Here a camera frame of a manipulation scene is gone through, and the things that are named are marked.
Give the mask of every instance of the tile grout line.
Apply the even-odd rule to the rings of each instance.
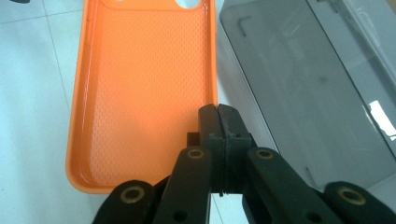
[[[64,88],[64,78],[62,77],[61,66],[59,66],[58,53],[56,52],[55,43],[53,42],[52,31],[50,29],[50,21],[49,21],[48,15],[47,15],[46,5],[44,4],[44,1],[42,1],[42,3],[43,3],[44,11],[46,13],[46,20],[47,20],[47,25],[49,26],[49,34],[50,34],[50,39],[52,41],[53,51],[55,52],[56,63],[58,64],[59,76],[61,77],[62,87],[64,89],[64,99],[66,100],[67,110],[68,110],[68,112],[70,114],[70,105],[69,105],[69,102],[67,100],[66,89]]]
[[[72,12],[78,12],[78,11],[82,11],[82,9],[76,9],[76,10],[71,10],[71,11],[66,11],[66,12],[58,12],[58,13],[49,14],[49,15],[46,12],[46,15],[47,15],[47,17],[48,16],[57,16],[57,15],[62,15],[62,14],[67,14],[67,13],[72,13]]]
[[[7,24],[7,23],[12,23],[12,22],[17,22],[17,21],[28,21],[28,20],[33,20],[33,19],[38,19],[38,18],[43,18],[43,17],[47,17],[47,15],[38,16],[38,17],[32,17],[32,18],[27,18],[27,19],[22,19],[22,20],[15,20],[15,21],[4,21],[4,22],[0,22],[0,25]]]
[[[223,224],[224,222],[223,222],[223,220],[222,220],[222,218],[221,218],[221,214],[220,214],[220,211],[219,211],[219,208],[218,208],[218,204],[216,203],[216,199],[215,199],[215,197],[213,197],[213,195],[210,195],[210,197],[212,197],[212,198],[213,198],[213,202],[215,202],[216,210],[218,211],[219,217],[220,217],[220,221],[221,221],[221,223]]]

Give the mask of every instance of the textured pattern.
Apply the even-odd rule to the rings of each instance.
[[[198,108],[213,103],[208,4],[148,12],[99,3],[95,18],[76,124],[83,140],[72,148],[81,175],[97,188],[155,184],[170,175],[186,133],[198,131]]]

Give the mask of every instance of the black bracket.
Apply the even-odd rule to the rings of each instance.
[[[198,114],[199,132],[187,134],[172,174],[156,186],[119,185],[93,223],[207,223],[210,193],[243,194],[250,223],[396,223],[356,185],[311,189],[277,152],[256,146],[235,108],[206,105]]]

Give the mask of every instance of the white tile floor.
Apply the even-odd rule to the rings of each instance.
[[[0,0],[0,223],[91,223],[106,198],[64,170],[82,2]],[[247,223],[241,197],[213,195],[210,221]]]

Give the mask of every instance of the orange phone case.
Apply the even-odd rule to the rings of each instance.
[[[214,0],[86,0],[66,172],[88,193],[171,174],[217,103]]]

